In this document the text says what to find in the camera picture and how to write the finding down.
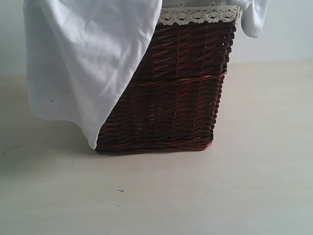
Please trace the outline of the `dark brown wicker basket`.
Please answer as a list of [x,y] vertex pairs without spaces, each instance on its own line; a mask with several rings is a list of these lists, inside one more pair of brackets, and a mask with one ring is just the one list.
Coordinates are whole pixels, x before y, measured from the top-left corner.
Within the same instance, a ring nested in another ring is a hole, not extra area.
[[213,141],[236,24],[157,24],[101,127],[98,153],[202,151]]

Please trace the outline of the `cream lace basket liner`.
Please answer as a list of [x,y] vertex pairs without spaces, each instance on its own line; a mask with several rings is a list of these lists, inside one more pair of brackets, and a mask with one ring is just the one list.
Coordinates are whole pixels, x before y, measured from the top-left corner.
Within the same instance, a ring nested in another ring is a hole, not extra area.
[[158,23],[187,25],[236,22],[240,11],[237,0],[164,0]]

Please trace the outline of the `white t-shirt with red logo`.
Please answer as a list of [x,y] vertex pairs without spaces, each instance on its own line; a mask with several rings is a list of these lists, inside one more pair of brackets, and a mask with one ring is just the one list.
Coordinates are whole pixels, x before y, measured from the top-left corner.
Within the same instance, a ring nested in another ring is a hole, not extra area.
[[[139,66],[163,0],[26,0],[23,16],[32,113],[77,124],[91,148]],[[238,0],[257,38],[268,2]]]

